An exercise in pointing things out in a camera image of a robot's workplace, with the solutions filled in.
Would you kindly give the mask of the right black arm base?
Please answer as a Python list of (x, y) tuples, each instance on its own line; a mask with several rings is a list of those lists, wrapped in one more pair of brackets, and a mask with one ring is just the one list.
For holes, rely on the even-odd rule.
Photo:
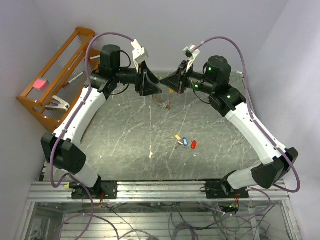
[(206, 181), (199, 191), (205, 193), (207, 199), (248, 199), (249, 193), (245, 187), (238, 190), (226, 191), (218, 179)]

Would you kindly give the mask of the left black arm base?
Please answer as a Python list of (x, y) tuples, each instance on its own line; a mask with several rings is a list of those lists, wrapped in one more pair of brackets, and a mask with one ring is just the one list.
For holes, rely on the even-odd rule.
[(85, 188), (78, 183), (72, 182), (69, 184), (72, 189), (71, 199), (72, 200), (89, 200), (89, 194), (92, 199), (102, 199), (102, 200), (115, 200), (118, 193), (118, 184), (115, 181), (99, 181), (94, 185), (94, 187)]

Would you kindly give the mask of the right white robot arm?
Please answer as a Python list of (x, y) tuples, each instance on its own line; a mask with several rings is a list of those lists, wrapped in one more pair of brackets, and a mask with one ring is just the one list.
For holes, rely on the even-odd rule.
[(233, 197), (238, 189), (258, 185), (264, 189), (276, 186), (277, 181), (292, 170), (298, 151), (280, 143), (249, 109), (246, 98), (230, 85), (231, 66), (222, 56), (211, 56), (198, 73), (182, 61), (176, 72), (160, 83), (178, 94), (186, 89), (208, 95), (209, 104), (232, 123), (251, 144), (259, 163), (243, 170), (228, 173), (219, 181), (220, 192)]

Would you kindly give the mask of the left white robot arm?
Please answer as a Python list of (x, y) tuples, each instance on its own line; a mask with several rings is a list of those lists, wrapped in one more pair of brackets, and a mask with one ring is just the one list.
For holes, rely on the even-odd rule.
[(53, 133), (46, 133), (41, 138), (50, 169), (62, 170), (66, 176), (75, 179), (75, 188), (84, 188), (85, 194), (91, 199), (101, 195), (102, 178), (88, 166), (86, 155), (79, 145), (97, 111), (118, 84), (134, 85), (143, 97), (162, 93), (156, 84), (156, 76), (147, 66), (147, 50), (136, 40), (131, 45), (134, 67), (121, 65), (123, 50), (119, 46), (108, 44), (102, 48), (99, 65), (91, 72), (67, 118)]

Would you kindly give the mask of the blue tag key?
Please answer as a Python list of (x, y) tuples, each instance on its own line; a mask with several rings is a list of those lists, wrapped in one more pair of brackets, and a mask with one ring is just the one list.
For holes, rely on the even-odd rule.
[(189, 145), (188, 140), (187, 140), (186, 137), (182, 138), (182, 144), (183, 144), (184, 147), (187, 147)]

